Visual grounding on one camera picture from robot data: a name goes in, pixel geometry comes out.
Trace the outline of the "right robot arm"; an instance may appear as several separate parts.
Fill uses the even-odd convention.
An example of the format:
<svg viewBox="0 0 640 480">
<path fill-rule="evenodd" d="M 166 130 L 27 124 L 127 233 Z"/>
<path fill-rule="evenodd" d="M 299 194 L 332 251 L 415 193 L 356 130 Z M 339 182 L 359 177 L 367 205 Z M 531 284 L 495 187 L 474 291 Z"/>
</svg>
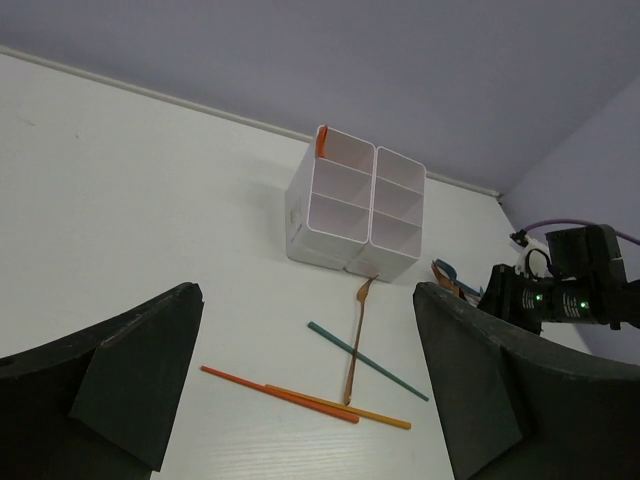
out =
<svg viewBox="0 0 640 480">
<path fill-rule="evenodd" d="M 492 269 L 479 310 L 512 325 L 541 333 L 544 322 L 639 326 L 639 282 L 626 277 L 617 234 L 608 225 L 585 225 L 546 234 L 547 277 L 504 264 Z"/>
</svg>

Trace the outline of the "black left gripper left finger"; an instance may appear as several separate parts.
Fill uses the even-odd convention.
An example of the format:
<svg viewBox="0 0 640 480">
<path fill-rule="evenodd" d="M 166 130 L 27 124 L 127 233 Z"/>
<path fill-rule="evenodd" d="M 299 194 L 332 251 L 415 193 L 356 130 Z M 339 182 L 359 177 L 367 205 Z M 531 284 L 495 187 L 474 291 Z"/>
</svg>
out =
<svg viewBox="0 0 640 480">
<path fill-rule="evenodd" d="M 4 479 L 148 479 L 160 471 L 201 323 L 182 283 L 1 360 Z"/>
</svg>

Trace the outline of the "brown fork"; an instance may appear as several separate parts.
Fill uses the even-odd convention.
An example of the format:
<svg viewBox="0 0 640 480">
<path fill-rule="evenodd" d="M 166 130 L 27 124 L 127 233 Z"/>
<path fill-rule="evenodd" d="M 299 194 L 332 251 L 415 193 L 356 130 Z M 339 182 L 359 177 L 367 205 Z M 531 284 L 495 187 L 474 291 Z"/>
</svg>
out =
<svg viewBox="0 0 640 480">
<path fill-rule="evenodd" d="M 378 278 L 378 276 L 374 276 L 372 278 L 369 278 L 357 291 L 356 293 L 356 300 L 359 304 L 359 318 L 358 318 L 358 322 L 357 322 L 357 329 L 356 329 L 356 335 L 355 335 L 355 339 L 354 339 L 354 343 L 353 343 L 353 350 L 351 353 L 351 360 L 350 360 L 350 364 L 349 364 L 349 369 L 348 369 L 348 373 L 347 373 L 347 377 L 346 377 L 346 382 L 345 382 L 345 388 L 344 388 L 344 392 L 343 392 L 343 404 L 346 406 L 349 406 L 351 403 L 351 399 L 352 399 L 352 391 L 353 391 L 353 384 L 354 384 L 354 377 L 355 377 L 355 370 L 356 370 L 356 363 L 357 363 L 357 354 L 358 354 L 358 350 L 359 350 L 359 344 L 360 344 L 360 339 L 361 339 L 361 332 L 362 332 L 362 327 L 363 327 L 363 321 L 364 321 L 364 316 L 365 316 L 365 304 L 366 304 L 366 300 L 368 298 L 369 295 L 369 290 L 371 285 L 374 283 L 374 281 Z"/>
</svg>

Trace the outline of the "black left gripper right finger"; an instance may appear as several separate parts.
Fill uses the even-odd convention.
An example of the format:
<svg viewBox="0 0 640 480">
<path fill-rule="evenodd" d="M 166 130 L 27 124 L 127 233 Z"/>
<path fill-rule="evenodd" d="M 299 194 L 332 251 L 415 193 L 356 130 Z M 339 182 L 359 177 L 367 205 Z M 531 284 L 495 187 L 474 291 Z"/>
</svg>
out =
<svg viewBox="0 0 640 480">
<path fill-rule="evenodd" d="M 457 479 L 635 479 L 639 369 L 488 315 L 431 282 L 417 327 Z"/>
</svg>

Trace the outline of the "teal spoon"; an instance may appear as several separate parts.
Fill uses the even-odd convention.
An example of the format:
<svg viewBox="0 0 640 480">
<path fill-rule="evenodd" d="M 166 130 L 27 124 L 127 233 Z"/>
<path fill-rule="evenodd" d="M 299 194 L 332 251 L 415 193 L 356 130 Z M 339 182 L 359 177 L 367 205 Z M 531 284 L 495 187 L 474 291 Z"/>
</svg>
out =
<svg viewBox="0 0 640 480">
<path fill-rule="evenodd" d="M 482 286 L 480 286 L 478 289 L 475 289 L 462 282 L 458 278 L 456 269 L 444 260 L 436 259 L 434 261 L 434 265 L 439 269 L 441 273 L 443 273 L 449 280 L 451 280 L 455 286 L 460 287 L 461 290 L 466 294 L 474 295 L 476 297 L 481 297 L 484 294 Z"/>
</svg>

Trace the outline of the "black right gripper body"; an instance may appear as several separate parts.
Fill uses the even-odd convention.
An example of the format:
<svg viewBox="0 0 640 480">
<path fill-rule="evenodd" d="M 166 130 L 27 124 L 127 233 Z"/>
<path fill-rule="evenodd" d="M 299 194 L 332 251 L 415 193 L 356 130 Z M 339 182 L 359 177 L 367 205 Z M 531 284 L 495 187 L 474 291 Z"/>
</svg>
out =
<svg viewBox="0 0 640 480">
<path fill-rule="evenodd" d="M 493 267 L 479 310 L 536 335 L 544 322 L 607 325 L 628 321 L 628 280 L 618 233 L 606 224 L 548 232 L 546 250 L 521 229 L 520 267 Z"/>
</svg>

